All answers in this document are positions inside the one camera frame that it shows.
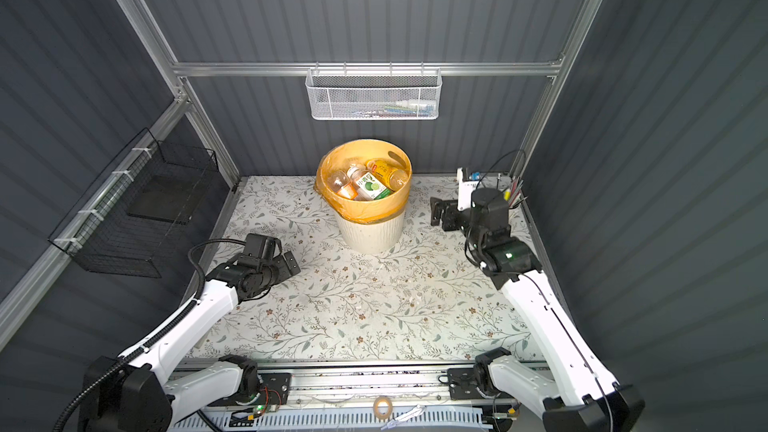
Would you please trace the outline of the yellow label bottle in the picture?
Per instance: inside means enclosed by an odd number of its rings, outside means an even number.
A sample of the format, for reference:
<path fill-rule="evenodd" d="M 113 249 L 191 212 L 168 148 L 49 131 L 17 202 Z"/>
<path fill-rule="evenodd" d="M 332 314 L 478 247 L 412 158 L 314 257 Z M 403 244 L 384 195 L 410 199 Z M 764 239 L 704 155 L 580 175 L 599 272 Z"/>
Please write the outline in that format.
<path fill-rule="evenodd" d="M 409 179 L 409 175 L 404 169 L 384 159 L 371 159 L 366 163 L 366 167 L 392 191 L 401 190 Z"/>

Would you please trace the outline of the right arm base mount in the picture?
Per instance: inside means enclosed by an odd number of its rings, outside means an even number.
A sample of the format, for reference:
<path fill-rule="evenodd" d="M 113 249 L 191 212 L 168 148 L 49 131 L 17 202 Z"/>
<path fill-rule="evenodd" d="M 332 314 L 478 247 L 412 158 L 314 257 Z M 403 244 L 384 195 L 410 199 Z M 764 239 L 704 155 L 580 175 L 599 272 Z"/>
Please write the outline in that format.
<path fill-rule="evenodd" d="M 460 400 L 512 400 L 513 397 L 493 388 L 473 367 L 449 368 L 446 372 L 449 396 Z"/>

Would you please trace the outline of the orange label crushed bottle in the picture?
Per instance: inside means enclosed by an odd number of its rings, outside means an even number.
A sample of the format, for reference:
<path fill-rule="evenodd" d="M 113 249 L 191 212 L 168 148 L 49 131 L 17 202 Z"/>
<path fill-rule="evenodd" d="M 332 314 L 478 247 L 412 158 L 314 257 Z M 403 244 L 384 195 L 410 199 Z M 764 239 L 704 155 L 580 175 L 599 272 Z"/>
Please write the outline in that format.
<path fill-rule="evenodd" d="M 354 200 L 358 196 L 356 184 L 343 170 L 332 172 L 328 176 L 327 184 L 332 192 L 344 199 Z"/>

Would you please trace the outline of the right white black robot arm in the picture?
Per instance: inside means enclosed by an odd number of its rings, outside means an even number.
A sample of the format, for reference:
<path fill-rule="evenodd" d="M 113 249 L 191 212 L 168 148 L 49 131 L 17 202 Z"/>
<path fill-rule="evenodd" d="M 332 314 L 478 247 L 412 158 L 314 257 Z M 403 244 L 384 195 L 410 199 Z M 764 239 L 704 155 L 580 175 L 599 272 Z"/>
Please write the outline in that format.
<path fill-rule="evenodd" d="M 536 254 L 513 236 L 512 200 L 521 188 L 485 187 L 480 175 L 457 171 L 458 197 L 430 200 L 431 223 L 464 237 L 466 259 L 513 306 L 540 347 L 552 375 L 523 365 L 504 347 L 476 357 L 478 393 L 508 395 L 534 412 L 548 431 L 630 431 L 645 408 L 639 390 L 622 385 L 567 315 Z"/>

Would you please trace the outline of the green label small bottle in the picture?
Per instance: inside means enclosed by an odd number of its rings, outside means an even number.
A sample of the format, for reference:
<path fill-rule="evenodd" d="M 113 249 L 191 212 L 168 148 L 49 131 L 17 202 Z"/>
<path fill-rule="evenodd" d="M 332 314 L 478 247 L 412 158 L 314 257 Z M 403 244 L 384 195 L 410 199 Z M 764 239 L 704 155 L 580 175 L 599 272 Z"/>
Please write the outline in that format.
<path fill-rule="evenodd" d="M 358 196 L 362 200 L 375 201 L 392 194 L 392 190 L 377 179 L 366 167 L 353 165 L 348 169 L 347 176 L 356 187 Z"/>

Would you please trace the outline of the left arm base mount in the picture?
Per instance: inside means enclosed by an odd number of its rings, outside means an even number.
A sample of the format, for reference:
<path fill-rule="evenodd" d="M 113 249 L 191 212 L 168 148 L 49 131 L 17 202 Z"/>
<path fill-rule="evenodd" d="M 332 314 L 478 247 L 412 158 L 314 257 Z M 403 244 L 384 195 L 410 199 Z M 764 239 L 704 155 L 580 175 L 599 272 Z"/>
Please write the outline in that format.
<path fill-rule="evenodd" d="M 283 406 L 287 403 L 293 376 L 290 373 L 260 372 L 251 383 L 245 380 L 234 395 L 218 399 L 209 407 Z"/>

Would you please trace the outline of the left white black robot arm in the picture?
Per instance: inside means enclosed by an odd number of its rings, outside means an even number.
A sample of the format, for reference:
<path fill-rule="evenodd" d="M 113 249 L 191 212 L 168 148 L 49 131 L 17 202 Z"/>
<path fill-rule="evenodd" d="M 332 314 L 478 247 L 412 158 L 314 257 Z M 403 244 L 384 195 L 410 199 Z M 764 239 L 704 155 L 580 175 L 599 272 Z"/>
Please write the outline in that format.
<path fill-rule="evenodd" d="M 171 375 L 182 359 L 224 316 L 244 302 L 265 298 L 272 288 L 300 272 L 294 254 L 275 237 L 250 233 L 241 252 L 206 272 L 191 247 L 187 258 L 196 290 L 156 329 L 115 358 L 100 357 L 87 369 L 83 389 L 53 425 L 64 430 L 72 416 L 81 431 L 166 431 L 220 399 L 258 406 L 270 395 L 258 364 L 227 354 L 181 379 Z"/>

